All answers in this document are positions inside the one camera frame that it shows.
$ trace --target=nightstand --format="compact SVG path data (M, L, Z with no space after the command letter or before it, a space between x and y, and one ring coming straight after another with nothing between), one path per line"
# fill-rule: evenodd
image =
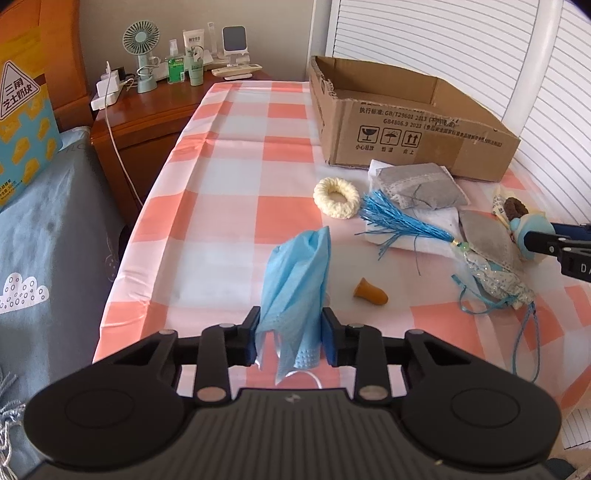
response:
M263 72L255 72L252 80L270 80ZM164 162L175 146L180 132L201 103L209 88L224 79L211 72L203 75L203 85L191 87L189 81L169 85L165 80L158 88L138 94L131 89L121 92L116 104L109 107L109 122L115 143L142 202L148 196ZM100 164L119 212L129 226L138 218L137 205L109 136L105 111L96 117L90 140L98 153Z

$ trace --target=white shutter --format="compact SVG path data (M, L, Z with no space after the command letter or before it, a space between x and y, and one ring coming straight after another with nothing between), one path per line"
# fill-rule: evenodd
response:
M565 2L554 50L515 155L565 222L591 222L591 24Z
M537 0L341 0L333 9L328 53L436 75L502 118Z

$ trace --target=white cloud print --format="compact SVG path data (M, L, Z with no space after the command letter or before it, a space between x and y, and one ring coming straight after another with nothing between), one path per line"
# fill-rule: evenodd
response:
M11 273L0 295L0 314L26 309L49 299L45 285L38 286L35 277L22 279L20 273Z

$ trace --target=gray pouch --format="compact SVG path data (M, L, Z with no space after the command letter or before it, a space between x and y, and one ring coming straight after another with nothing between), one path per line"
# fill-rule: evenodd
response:
M449 172L434 163L381 168L375 187L401 209L437 210L469 204Z
M472 250L516 275L523 272L519 249L503 224L479 212L459 213L464 238Z

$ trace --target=yellow and blue snack bag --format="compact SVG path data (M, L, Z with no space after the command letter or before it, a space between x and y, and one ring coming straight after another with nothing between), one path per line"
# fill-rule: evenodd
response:
M39 28L0 44L0 210L61 148Z

